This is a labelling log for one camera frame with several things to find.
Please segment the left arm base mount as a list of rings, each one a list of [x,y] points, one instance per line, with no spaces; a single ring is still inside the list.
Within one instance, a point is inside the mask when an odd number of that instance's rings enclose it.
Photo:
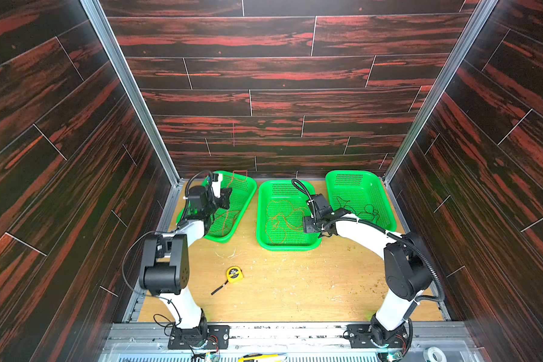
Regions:
[[[174,327],[170,332],[169,350],[226,350],[231,327],[225,324],[203,324],[195,328]]]

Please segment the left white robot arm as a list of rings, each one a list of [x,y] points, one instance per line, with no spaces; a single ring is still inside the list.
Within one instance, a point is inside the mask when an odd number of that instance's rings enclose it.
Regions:
[[[140,264],[140,287],[161,300],[173,315],[170,338],[189,344],[208,339],[203,309],[194,301],[190,279],[189,246],[205,237],[219,209],[229,209],[232,190],[223,188],[223,175],[203,170],[187,182],[185,206],[175,230],[147,232]]]

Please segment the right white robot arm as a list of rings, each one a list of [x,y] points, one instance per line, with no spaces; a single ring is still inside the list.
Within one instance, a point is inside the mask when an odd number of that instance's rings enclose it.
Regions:
[[[383,304],[371,317],[368,327],[370,342],[380,351],[380,361],[400,361],[408,353],[414,337],[410,318],[423,301],[441,303],[445,292],[433,263],[419,247],[416,232],[390,232],[362,220],[345,208],[334,210],[322,194],[313,195],[303,181],[292,179],[292,185],[305,196],[311,214],[303,217],[303,231],[320,238],[338,235],[371,250],[385,267],[388,292]]]

